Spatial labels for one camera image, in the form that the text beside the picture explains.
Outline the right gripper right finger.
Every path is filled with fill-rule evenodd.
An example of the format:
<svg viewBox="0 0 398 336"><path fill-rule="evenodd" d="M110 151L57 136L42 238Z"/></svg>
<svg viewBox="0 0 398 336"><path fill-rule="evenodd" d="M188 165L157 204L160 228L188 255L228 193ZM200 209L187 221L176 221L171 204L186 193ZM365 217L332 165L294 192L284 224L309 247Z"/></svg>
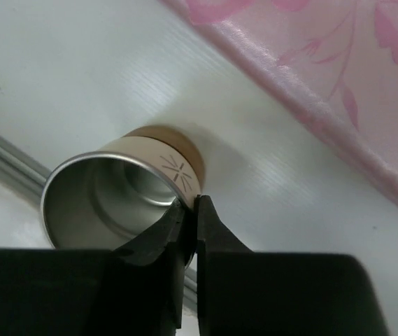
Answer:
<svg viewBox="0 0 398 336"><path fill-rule="evenodd" d="M197 214L201 335L387 335L369 275L351 255L254 252L208 196Z"/></svg>

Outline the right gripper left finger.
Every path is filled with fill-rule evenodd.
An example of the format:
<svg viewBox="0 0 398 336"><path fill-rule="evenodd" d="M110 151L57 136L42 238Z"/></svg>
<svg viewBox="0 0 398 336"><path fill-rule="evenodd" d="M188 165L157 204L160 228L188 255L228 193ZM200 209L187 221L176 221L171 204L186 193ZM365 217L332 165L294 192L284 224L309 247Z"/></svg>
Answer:
<svg viewBox="0 0 398 336"><path fill-rule="evenodd" d="M114 250L0 248L0 335L174 335L185 210Z"/></svg>

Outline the small metal cup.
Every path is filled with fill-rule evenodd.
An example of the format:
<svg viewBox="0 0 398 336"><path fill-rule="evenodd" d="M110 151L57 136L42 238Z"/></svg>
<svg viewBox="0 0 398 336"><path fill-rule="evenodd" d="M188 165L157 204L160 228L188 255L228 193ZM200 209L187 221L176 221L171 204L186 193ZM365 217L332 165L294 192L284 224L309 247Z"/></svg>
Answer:
<svg viewBox="0 0 398 336"><path fill-rule="evenodd" d="M59 164L45 182L41 219L56 249L116 249L174 203L193 209L205 181L194 142L147 125Z"/></svg>

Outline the pink rose satin cloth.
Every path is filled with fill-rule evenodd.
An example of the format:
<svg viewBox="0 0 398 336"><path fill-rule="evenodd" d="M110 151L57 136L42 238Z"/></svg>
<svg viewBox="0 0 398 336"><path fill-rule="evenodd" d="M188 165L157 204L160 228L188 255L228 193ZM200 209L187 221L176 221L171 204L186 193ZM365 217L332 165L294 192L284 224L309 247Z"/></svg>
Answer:
<svg viewBox="0 0 398 336"><path fill-rule="evenodd" d="M398 1L170 1L398 204Z"/></svg>

